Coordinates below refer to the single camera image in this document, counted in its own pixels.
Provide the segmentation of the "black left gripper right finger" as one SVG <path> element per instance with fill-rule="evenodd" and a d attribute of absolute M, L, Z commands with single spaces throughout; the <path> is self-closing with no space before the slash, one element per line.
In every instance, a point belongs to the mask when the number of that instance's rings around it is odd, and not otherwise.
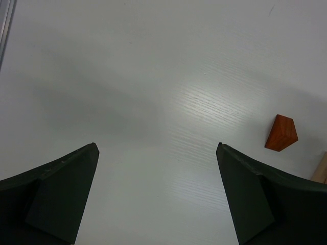
<path fill-rule="evenodd" d="M 326 184 L 223 143 L 216 155 L 239 244 L 326 244 Z"/>

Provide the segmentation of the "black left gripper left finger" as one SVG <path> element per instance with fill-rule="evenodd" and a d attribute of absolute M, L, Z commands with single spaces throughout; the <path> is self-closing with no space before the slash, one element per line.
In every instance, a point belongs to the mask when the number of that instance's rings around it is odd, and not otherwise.
<path fill-rule="evenodd" d="M 75 244 L 99 154 L 90 143 L 1 180 L 1 244 Z"/>

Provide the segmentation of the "long light wood block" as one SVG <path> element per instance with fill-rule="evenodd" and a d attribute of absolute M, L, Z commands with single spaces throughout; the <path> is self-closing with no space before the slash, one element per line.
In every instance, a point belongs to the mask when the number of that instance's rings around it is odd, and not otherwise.
<path fill-rule="evenodd" d="M 321 161 L 316 167 L 311 177 L 311 181 L 326 184 L 326 179 L 327 179 L 327 152 L 324 153 Z"/>

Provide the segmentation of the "reddish brown wood block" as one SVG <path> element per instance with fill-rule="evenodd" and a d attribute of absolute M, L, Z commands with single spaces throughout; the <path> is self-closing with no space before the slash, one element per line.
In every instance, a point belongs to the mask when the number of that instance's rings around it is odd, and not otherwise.
<path fill-rule="evenodd" d="M 265 143 L 265 148 L 280 152 L 298 141 L 292 118 L 277 114 Z"/>

